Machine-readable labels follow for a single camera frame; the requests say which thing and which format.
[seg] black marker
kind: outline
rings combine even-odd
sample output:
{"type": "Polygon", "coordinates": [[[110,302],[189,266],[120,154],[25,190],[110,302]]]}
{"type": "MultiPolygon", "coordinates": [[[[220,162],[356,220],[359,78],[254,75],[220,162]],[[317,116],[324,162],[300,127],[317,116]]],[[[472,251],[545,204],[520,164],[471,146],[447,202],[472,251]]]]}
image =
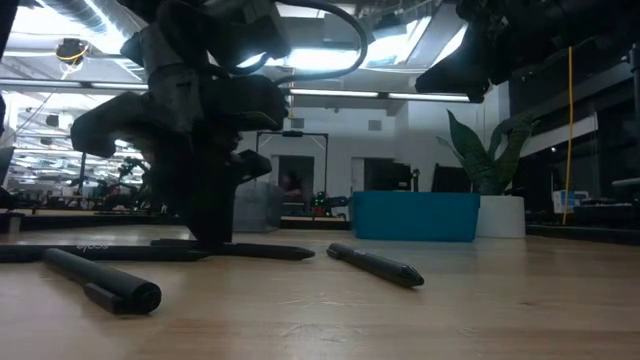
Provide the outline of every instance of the black marker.
{"type": "Polygon", "coordinates": [[[42,260],[82,285],[91,301],[112,314],[148,314],[162,300],[158,285],[77,255],[48,249],[42,260]]]}
{"type": "Polygon", "coordinates": [[[346,261],[353,266],[400,286],[414,287],[424,285],[424,279],[416,269],[382,256],[369,254],[337,243],[329,246],[327,255],[336,260],[346,261]]]}

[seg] box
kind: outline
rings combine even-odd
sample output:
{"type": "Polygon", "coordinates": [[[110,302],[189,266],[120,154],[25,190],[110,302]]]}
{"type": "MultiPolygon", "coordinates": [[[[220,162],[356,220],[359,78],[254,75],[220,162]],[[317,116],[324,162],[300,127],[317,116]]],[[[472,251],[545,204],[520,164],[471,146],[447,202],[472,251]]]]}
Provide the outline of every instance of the box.
{"type": "Polygon", "coordinates": [[[233,209],[236,232],[270,232],[280,228],[284,191],[266,182],[238,186],[233,209]]]}
{"type": "Polygon", "coordinates": [[[479,194],[356,192],[351,226],[359,239],[471,242],[479,209],[479,194]]]}
{"type": "MultiPolygon", "coordinates": [[[[564,214],[565,190],[553,192],[553,212],[556,214],[564,214]]],[[[573,213],[573,208],[580,206],[580,201],[589,198],[587,191],[569,191],[569,203],[567,204],[567,213],[573,213]]]]}

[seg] white wall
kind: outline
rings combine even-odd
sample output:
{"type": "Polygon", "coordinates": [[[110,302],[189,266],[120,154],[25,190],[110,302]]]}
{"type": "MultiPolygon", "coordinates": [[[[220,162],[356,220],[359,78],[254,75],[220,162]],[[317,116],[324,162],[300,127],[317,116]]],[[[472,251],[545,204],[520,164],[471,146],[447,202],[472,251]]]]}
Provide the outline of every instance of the white wall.
{"type": "MultiPolygon", "coordinates": [[[[393,158],[395,117],[386,110],[299,108],[296,117],[305,119],[305,133],[329,133],[327,192],[330,196],[350,196],[353,158],[393,158]],[[369,131],[369,120],[381,120],[382,131],[369,131]]],[[[285,130],[289,130],[285,120],[285,130]]],[[[255,149],[255,133],[243,134],[239,150],[255,149]]],[[[299,155],[314,157],[314,192],[324,189],[324,151],[309,137],[260,137],[260,154],[299,155]]],[[[316,137],[324,146],[324,138],[316,137]]],[[[269,181],[265,176],[260,181],[269,181]]]]}
{"type": "MultiPolygon", "coordinates": [[[[389,158],[418,168],[421,191],[431,190],[436,163],[460,167],[451,150],[436,140],[436,136],[450,139],[447,109],[474,129],[488,147],[493,129],[509,116],[508,88],[505,90],[505,85],[494,87],[484,104],[407,102],[395,117],[387,116],[385,110],[373,109],[335,112],[334,109],[299,108],[295,115],[305,119],[304,132],[330,134],[327,191],[330,196],[349,196],[352,184],[363,182],[358,178],[364,176],[358,159],[389,158]],[[381,120],[382,131],[369,131],[369,120],[381,120]]],[[[289,130],[289,126],[289,121],[285,120],[285,130],[289,130]]],[[[281,136],[268,139],[266,135],[260,138],[263,144],[260,154],[267,158],[278,155],[314,157],[314,192],[324,189],[324,151],[312,139],[281,136]]],[[[324,146],[322,137],[316,140],[324,146]]],[[[239,150],[244,149],[255,149],[255,133],[244,134],[239,150]]],[[[259,180],[275,179],[265,176],[259,180]]]]}
{"type": "Polygon", "coordinates": [[[397,117],[396,160],[420,170],[420,190],[430,191],[436,164],[461,167],[436,136],[451,139],[450,110],[458,121],[476,131],[485,147],[498,124],[509,117],[508,84],[494,87],[483,104],[411,101],[397,117]]]}

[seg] wire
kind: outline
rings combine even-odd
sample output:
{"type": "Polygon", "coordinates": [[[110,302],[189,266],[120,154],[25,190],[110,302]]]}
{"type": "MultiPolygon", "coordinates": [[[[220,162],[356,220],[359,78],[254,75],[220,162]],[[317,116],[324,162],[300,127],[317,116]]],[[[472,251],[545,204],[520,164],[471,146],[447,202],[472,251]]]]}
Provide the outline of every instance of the wire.
{"type": "Polygon", "coordinates": [[[346,69],[328,71],[323,73],[289,75],[276,80],[275,81],[276,85],[286,84],[294,81],[322,80],[322,79],[329,79],[329,78],[344,76],[357,70],[360,67],[360,65],[362,65],[364,60],[367,58],[367,51],[369,48],[369,44],[367,42],[367,33],[364,31],[364,29],[362,28],[358,20],[356,20],[348,12],[340,9],[335,5],[331,5],[329,3],[321,2],[318,0],[277,0],[277,1],[285,5],[300,6],[300,7],[326,11],[346,21],[358,33],[360,51],[359,51],[358,59],[353,63],[353,65],[349,66],[346,69]]]}
{"type": "Polygon", "coordinates": [[[44,108],[44,106],[47,104],[47,101],[49,101],[49,99],[51,99],[51,97],[53,96],[53,93],[49,94],[49,96],[47,96],[42,103],[40,104],[40,106],[38,106],[38,108],[33,112],[33,114],[31,114],[31,116],[29,116],[29,118],[22,123],[22,125],[18,126],[18,128],[16,129],[16,131],[13,132],[13,134],[11,134],[11,136],[9,136],[8,138],[6,138],[1,145],[4,145],[7,141],[9,141],[11,138],[17,138],[18,133],[22,130],[24,130],[27,125],[29,125],[31,123],[31,121],[33,121],[33,119],[36,117],[36,115],[38,115],[38,113],[40,113],[40,111],[42,110],[42,108],[44,108]]]}
{"type": "MultiPolygon", "coordinates": [[[[74,72],[79,71],[82,68],[82,66],[80,66],[80,65],[75,66],[76,63],[78,62],[78,59],[80,58],[80,56],[82,56],[82,55],[80,55],[80,54],[74,55],[73,63],[67,68],[66,71],[63,72],[62,77],[60,78],[60,80],[66,79],[67,76],[69,76],[70,74],[72,74],[74,72]]],[[[49,96],[47,96],[42,101],[40,106],[38,106],[36,111],[34,111],[33,114],[31,114],[31,116],[29,116],[29,118],[24,123],[22,123],[22,125],[18,126],[18,128],[16,128],[16,131],[14,131],[13,134],[11,136],[9,136],[7,139],[5,139],[5,141],[3,141],[2,144],[0,144],[0,145],[4,145],[11,138],[17,139],[18,134],[20,132],[22,132],[23,130],[26,130],[26,127],[33,121],[33,119],[35,119],[36,115],[38,115],[40,113],[40,111],[42,111],[42,108],[44,108],[44,106],[47,104],[47,102],[49,101],[49,99],[51,99],[52,96],[53,96],[53,93],[50,93],[49,96]]]]}
{"type": "Polygon", "coordinates": [[[59,56],[59,55],[56,54],[56,56],[58,57],[59,60],[62,60],[62,61],[77,60],[81,56],[84,56],[84,54],[86,54],[87,51],[89,51],[89,45],[85,46],[84,50],[82,50],[81,52],[79,52],[79,53],[77,53],[75,55],[64,57],[64,56],[59,56]]]}
{"type": "Polygon", "coordinates": [[[569,148],[567,150],[567,174],[565,176],[564,213],[562,225],[567,225],[569,210],[569,184],[571,182],[571,150],[573,149],[573,47],[569,46],[569,148]]]}
{"type": "Polygon", "coordinates": [[[265,53],[265,54],[262,54],[262,57],[260,57],[260,60],[257,63],[251,66],[247,66],[244,68],[240,68],[236,66],[234,68],[229,69],[228,71],[230,74],[233,74],[233,75],[249,75],[251,73],[254,73],[260,70],[263,66],[267,64],[267,61],[269,61],[269,59],[270,59],[269,55],[265,53]]]}

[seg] cable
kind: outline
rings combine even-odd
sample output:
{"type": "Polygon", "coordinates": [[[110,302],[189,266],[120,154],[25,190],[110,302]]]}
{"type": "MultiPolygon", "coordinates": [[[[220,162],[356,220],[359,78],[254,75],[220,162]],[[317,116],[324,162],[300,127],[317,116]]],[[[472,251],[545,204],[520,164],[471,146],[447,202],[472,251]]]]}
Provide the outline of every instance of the cable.
{"type": "Polygon", "coordinates": [[[267,64],[267,61],[269,61],[269,59],[270,59],[269,55],[265,53],[265,54],[262,54],[262,57],[260,57],[260,60],[257,63],[251,66],[247,66],[244,68],[240,68],[236,66],[234,68],[229,69],[228,71],[230,74],[233,74],[233,75],[249,75],[260,70],[263,66],[267,64]]]}
{"type": "Polygon", "coordinates": [[[86,53],[87,53],[87,51],[89,51],[89,45],[85,46],[85,47],[84,47],[84,50],[82,50],[81,52],[79,52],[79,53],[77,53],[77,54],[75,54],[75,55],[72,55],[72,56],[66,56],[66,57],[65,57],[65,56],[59,56],[59,55],[57,55],[57,54],[56,54],[56,57],[58,58],[58,60],[61,60],[61,61],[77,60],[77,59],[78,59],[78,58],[80,58],[81,56],[84,56],[84,54],[86,54],[86,53]]]}
{"type": "Polygon", "coordinates": [[[569,210],[569,183],[571,180],[571,150],[573,149],[573,47],[569,46],[569,148],[567,150],[567,174],[565,176],[564,214],[562,225],[567,225],[569,210]]]}
{"type": "Polygon", "coordinates": [[[285,5],[300,6],[300,7],[326,11],[346,21],[358,33],[360,52],[358,55],[358,59],[355,61],[355,63],[353,63],[353,65],[351,65],[346,69],[328,71],[323,73],[289,75],[276,80],[275,81],[276,85],[286,84],[294,81],[322,80],[322,79],[329,79],[329,78],[344,76],[357,70],[360,67],[360,65],[362,65],[364,60],[367,58],[367,51],[369,48],[369,44],[367,42],[367,33],[364,31],[360,23],[358,23],[358,20],[356,20],[348,12],[340,9],[335,5],[331,5],[329,3],[321,2],[318,0],[277,0],[277,1],[285,5]]]}

